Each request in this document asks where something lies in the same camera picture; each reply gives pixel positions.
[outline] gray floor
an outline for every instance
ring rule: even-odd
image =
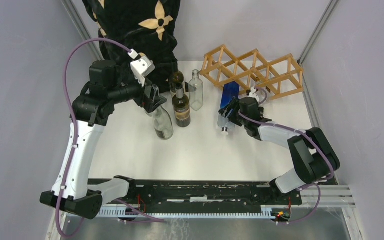
[[[292,219],[307,209],[293,209]],[[65,231],[70,234],[79,217],[70,217]],[[85,220],[72,240],[348,240],[341,209],[319,209],[309,219],[276,226],[265,219],[168,219],[166,223],[128,224],[114,218]]]

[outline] wooden lattice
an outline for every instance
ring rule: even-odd
[[[214,60],[214,55],[219,53],[217,61]],[[222,57],[226,54],[231,60],[222,63]],[[253,56],[252,67],[248,69],[241,61]],[[236,57],[224,44],[217,47],[216,49],[208,52],[204,56],[204,63],[202,70],[199,72],[202,76],[207,78],[214,84],[215,87],[223,89],[225,84],[233,81],[237,82],[241,87],[239,95],[245,94],[252,86],[251,79],[255,82],[255,86],[267,88],[274,95],[270,98],[271,100],[283,98],[292,94],[300,93],[303,91],[303,71],[304,69],[295,61],[292,54],[280,57],[276,60],[268,62],[258,51],[254,49],[242,56]],[[279,74],[274,68],[274,65],[287,61],[287,72]],[[234,64],[233,72],[228,69],[229,66]],[[238,67],[243,72],[237,74]],[[214,79],[210,76],[212,71],[218,70],[217,78]],[[221,75],[226,76],[226,80],[220,81]],[[282,82],[291,81],[296,89],[282,92]]]

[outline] tabletop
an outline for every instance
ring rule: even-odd
[[[179,61],[178,68],[189,82],[192,70],[200,70],[202,64]],[[244,64],[249,67],[252,61]],[[152,118],[133,101],[116,105],[97,145],[89,178],[121,175],[147,180],[271,181],[293,168],[288,149],[251,138],[244,127],[236,126],[223,135],[217,126],[222,91],[200,78],[204,82],[203,107],[191,109],[188,127],[176,125],[170,93],[162,94],[168,99],[163,107],[174,127],[168,140],[157,137]],[[312,127],[302,93],[269,100],[263,107],[264,116],[279,124]]]

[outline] black fabric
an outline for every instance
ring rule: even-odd
[[[145,54],[155,65],[155,70],[147,78],[159,87],[160,92],[168,92],[170,88],[166,81],[173,73],[172,62],[177,62],[173,54],[178,44],[174,31],[181,1],[83,0],[83,3],[89,16],[100,24],[106,34],[103,36],[99,31],[99,36],[115,40],[129,49]],[[158,21],[159,27],[164,28],[161,40],[157,29],[139,25],[145,20],[157,19],[156,6],[159,3],[163,6],[164,17],[172,17],[165,26],[162,26],[164,21]],[[100,50],[104,59],[111,59],[121,66],[122,73],[130,71],[132,59],[123,49],[111,43],[101,42]],[[127,78],[127,82],[133,81],[131,74],[123,77]]]

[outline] white wall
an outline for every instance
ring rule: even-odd
[[[98,27],[82,0],[72,0],[89,34]],[[298,59],[329,0],[182,0],[174,36],[180,61],[202,60],[226,44],[239,56],[259,49],[266,59],[292,53]]]
[[[61,168],[69,134],[62,89],[68,52],[81,41],[58,0],[0,0],[0,240],[45,238],[51,208],[39,203]],[[72,97],[92,62],[70,64]]]
[[[365,239],[384,239],[384,1],[340,1],[304,67]]]

